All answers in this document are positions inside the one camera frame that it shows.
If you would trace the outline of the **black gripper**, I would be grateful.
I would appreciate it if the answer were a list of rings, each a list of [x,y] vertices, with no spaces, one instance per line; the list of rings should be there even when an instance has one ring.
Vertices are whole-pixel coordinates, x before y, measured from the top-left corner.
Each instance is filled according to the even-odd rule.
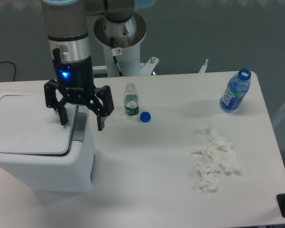
[[[58,112],[64,126],[68,123],[65,104],[84,105],[96,115],[98,131],[102,131],[105,120],[114,110],[114,102],[110,86],[95,87],[91,57],[63,62],[60,55],[54,55],[53,66],[57,79],[44,84],[47,108]]]

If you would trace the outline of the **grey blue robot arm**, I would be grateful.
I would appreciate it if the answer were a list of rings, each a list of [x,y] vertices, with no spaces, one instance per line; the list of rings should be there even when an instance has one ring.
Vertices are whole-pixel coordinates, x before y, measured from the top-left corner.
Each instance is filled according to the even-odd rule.
[[[103,46],[109,77],[139,76],[140,44],[146,23],[137,10],[153,0],[43,0],[41,2],[56,79],[44,85],[48,108],[68,123],[65,105],[83,105],[97,117],[98,129],[113,109],[109,86],[94,85],[86,18],[96,15],[94,34]]]

